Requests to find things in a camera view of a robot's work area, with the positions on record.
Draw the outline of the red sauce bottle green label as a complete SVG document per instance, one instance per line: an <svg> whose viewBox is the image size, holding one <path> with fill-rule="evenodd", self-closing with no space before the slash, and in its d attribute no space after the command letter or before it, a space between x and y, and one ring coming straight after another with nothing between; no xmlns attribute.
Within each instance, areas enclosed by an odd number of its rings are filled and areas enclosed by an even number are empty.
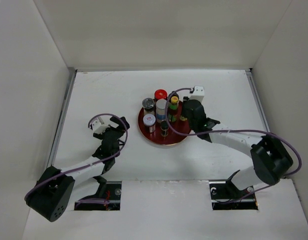
<svg viewBox="0 0 308 240"><path fill-rule="evenodd" d="M167 111L168 121L171 123L174 123L177 120L178 105L179 98L176 95L172 96Z"/></svg>

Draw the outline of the white lid spice jar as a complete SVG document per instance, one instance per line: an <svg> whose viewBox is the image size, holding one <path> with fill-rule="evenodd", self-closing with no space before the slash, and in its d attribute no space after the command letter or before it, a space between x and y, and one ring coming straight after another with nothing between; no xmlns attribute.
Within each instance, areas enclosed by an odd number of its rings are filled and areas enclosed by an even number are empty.
<svg viewBox="0 0 308 240"><path fill-rule="evenodd" d="M156 118L153 114L146 114L143 117L143 124L145 127L145 130L148 133L153 133L155 131L155 124L156 124Z"/></svg>

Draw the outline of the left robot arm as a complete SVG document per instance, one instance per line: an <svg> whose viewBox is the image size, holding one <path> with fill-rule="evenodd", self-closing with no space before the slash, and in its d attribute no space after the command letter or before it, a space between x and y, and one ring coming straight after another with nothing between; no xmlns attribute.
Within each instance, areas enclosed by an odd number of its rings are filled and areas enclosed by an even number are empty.
<svg viewBox="0 0 308 240"><path fill-rule="evenodd" d="M68 168L48 167L36 185L25 195L26 205L48 221L54 222L62 216L74 187L88 179L94 178L99 181L90 185L90 195L97 200L105 196L106 180L103 174L115 165L115 159L127 142L121 140L121 137L128 137L130 125L125 117L113 114L108 116L117 126L105 125L102 116L103 114L98 114L88 123L88 128L93 131L93 137L101 141L95 153Z"/></svg>

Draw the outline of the silver lid blue label jar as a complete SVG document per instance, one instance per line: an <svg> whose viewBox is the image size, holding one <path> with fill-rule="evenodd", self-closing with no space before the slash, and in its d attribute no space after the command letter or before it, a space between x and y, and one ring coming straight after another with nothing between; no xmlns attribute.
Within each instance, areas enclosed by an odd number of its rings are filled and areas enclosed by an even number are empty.
<svg viewBox="0 0 308 240"><path fill-rule="evenodd" d="M158 123L166 120L166 103L167 101L163 98L156 101L156 122Z"/></svg>

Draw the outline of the red lid sauce jar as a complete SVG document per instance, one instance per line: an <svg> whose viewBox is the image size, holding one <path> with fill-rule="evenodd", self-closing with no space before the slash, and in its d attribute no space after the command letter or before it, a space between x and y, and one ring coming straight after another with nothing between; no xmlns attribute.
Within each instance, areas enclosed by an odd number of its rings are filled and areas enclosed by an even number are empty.
<svg viewBox="0 0 308 240"><path fill-rule="evenodd" d="M154 100L157 102L160 99L166 100L168 97L168 93L164 89L157 89L154 92Z"/></svg>

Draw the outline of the white bottle black cap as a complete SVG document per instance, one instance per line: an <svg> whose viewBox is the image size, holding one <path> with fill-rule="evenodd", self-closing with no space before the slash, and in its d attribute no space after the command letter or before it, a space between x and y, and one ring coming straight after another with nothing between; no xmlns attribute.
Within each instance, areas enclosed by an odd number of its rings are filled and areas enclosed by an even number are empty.
<svg viewBox="0 0 308 240"><path fill-rule="evenodd" d="M179 98L179 95L178 95L178 93L177 92L175 92L175 91L172 91L169 95L168 95L168 98L172 98L172 97L174 97L174 96L176 96L177 98Z"/></svg>

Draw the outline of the small dark pepper jar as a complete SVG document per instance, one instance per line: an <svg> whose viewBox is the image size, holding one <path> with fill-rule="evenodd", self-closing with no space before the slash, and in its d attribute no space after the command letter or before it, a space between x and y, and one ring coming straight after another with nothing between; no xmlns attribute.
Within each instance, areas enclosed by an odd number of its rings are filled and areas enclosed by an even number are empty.
<svg viewBox="0 0 308 240"><path fill-rule="evenodd" d="M169 126L165 120L161 122L160 128L161 128L161 136L166 137L168 135Z"/></svg>

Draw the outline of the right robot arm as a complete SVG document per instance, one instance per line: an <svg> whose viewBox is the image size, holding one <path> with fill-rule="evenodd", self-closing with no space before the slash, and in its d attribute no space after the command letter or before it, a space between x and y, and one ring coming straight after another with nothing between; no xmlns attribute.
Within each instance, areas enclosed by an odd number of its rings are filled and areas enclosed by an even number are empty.
<svg viewBox="0 0 308 240"><path fill-rule="evenodd" d="M252 159L250 167L236 171L226 180L225 190L232 198L237 198L253 185L277 184L293 165L281 140L269 133L258 136L230 130L220 121L207 117L198 100L185 101L182 114L200 139L227 146Z"/></svg>

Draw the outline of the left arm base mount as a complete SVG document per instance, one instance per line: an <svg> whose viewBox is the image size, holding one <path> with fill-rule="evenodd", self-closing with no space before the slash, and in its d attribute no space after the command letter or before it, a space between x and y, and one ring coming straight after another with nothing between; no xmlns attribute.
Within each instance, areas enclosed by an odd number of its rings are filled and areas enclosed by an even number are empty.
<svg viewBox="0 0 308 240"><path fill-rule="evenodd" d="M93 177L98 183L97 191L74 203L75 211L119 211L122 182L107 181L102 176Z"/></svg>

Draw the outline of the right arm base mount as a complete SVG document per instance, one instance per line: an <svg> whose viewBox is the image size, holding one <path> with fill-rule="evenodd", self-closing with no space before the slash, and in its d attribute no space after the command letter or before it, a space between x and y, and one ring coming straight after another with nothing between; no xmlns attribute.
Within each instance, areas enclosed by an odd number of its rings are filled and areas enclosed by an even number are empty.
<svg viewBox="0 0 308 240"><path fill-rule="evenodd" d="M215 211L258 210L253 186L239 190L232 183L234 172L228 179L209 181L212 209Z"/></svg>

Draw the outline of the red round tray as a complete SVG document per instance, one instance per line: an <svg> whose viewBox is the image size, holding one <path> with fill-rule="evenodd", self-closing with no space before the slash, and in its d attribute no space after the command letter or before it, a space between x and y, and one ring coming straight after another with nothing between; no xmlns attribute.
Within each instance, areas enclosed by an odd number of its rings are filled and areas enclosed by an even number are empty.
<svg viewBox="0 0 308 240"><path fill-rule="evenodd" d="M174 130L180 133L189 134L191 132L191 129L189 127L188 121L187 120L182 121L179 119L182 110L182 105L183 102L180 101L177 112L177 120L175 122L172 122L171 126L173 127ZM143 108L141 108L138 114L138 128L142 133L142 135L147 140L149 140L154 144L162 146L171 146L180 143L187 137L174 133L170 128L168 128L167 131L168 134L166 136L162 136L161 126L160 123L158 122L155 123L155 131L150 133L143 123L143 117L144 117L144 110Z"/></svg>

